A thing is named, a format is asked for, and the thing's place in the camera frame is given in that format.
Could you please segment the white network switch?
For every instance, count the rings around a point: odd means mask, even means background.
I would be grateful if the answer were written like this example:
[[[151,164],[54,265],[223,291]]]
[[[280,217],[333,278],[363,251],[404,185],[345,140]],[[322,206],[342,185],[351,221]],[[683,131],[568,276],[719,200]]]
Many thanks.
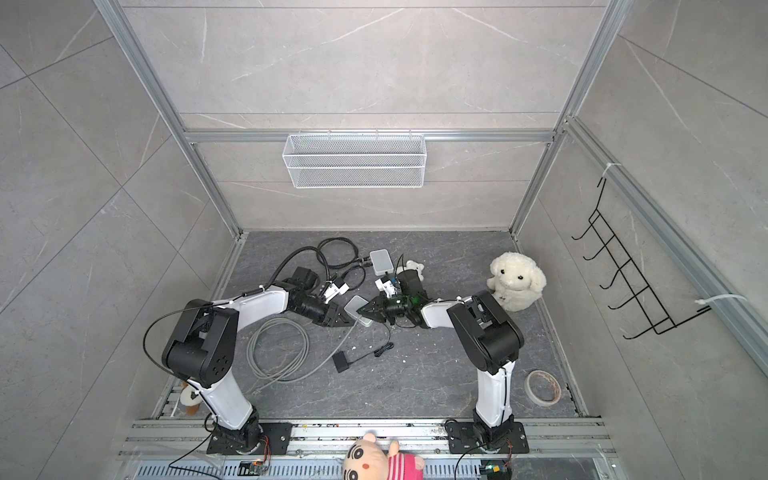
[[[373,250],[369,253],[368,258],[376,276],[390,275],[395,271],[395,266],[387,249]]]
[[[365,328],[371,327],[374,321],[359,312],[359,310],[365,307],[368,303],[369,301],[367,299],[359,295],[355,295],[345,304],[344,312],[357,324]]]

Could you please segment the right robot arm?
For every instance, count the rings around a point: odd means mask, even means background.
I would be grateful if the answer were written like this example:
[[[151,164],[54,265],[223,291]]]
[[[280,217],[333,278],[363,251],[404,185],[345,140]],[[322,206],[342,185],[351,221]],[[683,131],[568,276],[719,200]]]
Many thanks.
[[[444,423],[452,453],[530,452],[524,426],[515,420],[511,407],[512,374],[524,337],[490,292],[432,301],[419,296],[381,295],[357,308],[356,313],[379,323],[393,325],[406,317],[417,327],[455,331],[477,369],[477,401],[471,421]]]

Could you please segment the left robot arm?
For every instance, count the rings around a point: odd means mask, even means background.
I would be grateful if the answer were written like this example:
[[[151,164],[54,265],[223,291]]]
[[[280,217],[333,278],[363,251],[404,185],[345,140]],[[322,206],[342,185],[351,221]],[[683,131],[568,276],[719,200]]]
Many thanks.
[[[281,325],[294,328],[302,338],[298,354],[281,370],[263,377],[266,386],[304,380],[299,371],[310,353],[309,335],[302,325],[284,318],[284,312],[309,319],[316,326],[342,326],[347,330],[354,327],[335,299],[345,291],[346,274],[363,268],[364,258],[359,248],[354,247],[350,260],[332,264],[323,252],[330,242],[323,239],[316,246],[300,247],[287,257],[293,260],[309,251],[320,263],[319,273],[299,267],[280,280],[278,276],[288,264],[282,261],[263,286],[230,299],[193,299],[184,308],[173,311],[178,321],[154,364],[190,385],[209,408],[213,424],[207,429],[208,452],[265,456],[286,453],[289,424],[261,425],[257,408],[234,377],[237,338],[241,330],[251,325],[258,326],[261,332]]]

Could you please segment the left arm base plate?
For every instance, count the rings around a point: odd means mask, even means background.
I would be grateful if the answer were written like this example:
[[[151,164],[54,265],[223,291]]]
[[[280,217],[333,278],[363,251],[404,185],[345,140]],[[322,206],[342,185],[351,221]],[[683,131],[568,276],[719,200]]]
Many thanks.
[[[216,425],[207,454],[285,455],[290,442],[291,423],[249,423],[239,430]]]

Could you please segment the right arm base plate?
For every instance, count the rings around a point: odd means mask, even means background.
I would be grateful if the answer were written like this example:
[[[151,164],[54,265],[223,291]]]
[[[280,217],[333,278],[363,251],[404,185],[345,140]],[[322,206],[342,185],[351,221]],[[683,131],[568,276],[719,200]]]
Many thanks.
[[[449,450],[452,454],[528,454],[530,447],[524,425],[509,419],[498,427],[488,427],[482,421],[444,423]]]

